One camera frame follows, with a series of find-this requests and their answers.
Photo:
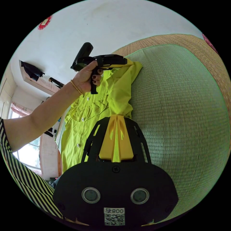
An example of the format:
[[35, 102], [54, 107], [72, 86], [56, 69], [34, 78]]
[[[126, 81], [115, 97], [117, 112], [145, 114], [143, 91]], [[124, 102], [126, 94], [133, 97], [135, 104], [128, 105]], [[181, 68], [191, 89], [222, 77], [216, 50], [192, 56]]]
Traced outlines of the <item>person's left hand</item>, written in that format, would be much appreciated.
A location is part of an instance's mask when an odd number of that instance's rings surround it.
[[94, 86], [99, 86], [103, 75], [103, 70], [97, 69], [97, 73], [93, 74], [93, 70], [98, 67], [97, 61], [92, 61], [90, 64], [80, 70], [71, 80], [73, 87], [81, 95], [91, 91], [91, 82]]

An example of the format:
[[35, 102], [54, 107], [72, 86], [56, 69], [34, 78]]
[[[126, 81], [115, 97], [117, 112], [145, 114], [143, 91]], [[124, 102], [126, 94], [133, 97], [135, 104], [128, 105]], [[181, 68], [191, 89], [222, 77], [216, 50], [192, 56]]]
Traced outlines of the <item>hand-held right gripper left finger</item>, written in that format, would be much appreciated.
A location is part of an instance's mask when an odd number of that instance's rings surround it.
[[105, 136], [99, 153], [101, 161], [112, 161], [115, 149], [117, 115], [109, 118]]

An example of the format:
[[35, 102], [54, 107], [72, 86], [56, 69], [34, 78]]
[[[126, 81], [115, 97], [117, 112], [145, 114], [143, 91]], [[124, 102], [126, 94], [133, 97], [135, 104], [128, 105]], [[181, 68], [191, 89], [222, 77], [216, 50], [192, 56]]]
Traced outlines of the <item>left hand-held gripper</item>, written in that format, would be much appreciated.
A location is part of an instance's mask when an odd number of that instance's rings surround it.
[[80, 57], [79, 55], [77, 55], [71, 66], [71, 69], [73, 69], [76, 72], [79, 72], [93, 61], [97, 61], [98, 65], [93, 70], [91, 70], [90, 93], [92, 95], [98, 94], [96, 90], [97, 86], [94, 83], [95, 80], [93, 80], [92, 76], [98, 75], [99, 69], [103, 71], [112, 70], [114, 68], [130, 67], [134, 64], [134, 62], [132, 62], [131, 60], [126, 59], [120, 55], [99, 55], [95, 57], [90, 57], [90, 56]]

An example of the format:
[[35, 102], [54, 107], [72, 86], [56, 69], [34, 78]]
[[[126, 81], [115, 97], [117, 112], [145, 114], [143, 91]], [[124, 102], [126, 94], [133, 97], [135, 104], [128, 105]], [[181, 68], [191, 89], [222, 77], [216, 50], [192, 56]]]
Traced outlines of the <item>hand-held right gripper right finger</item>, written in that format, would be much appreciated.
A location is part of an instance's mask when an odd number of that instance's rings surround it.
[[112, 118], [115, 120], [115, 129], [118, 141], [113, 151], [113, 162], [131, 161], [134, 157], [132, 146], [130, 143], [128, 130], [126, 128], [125, 118], [122, 115], [113, 115]]

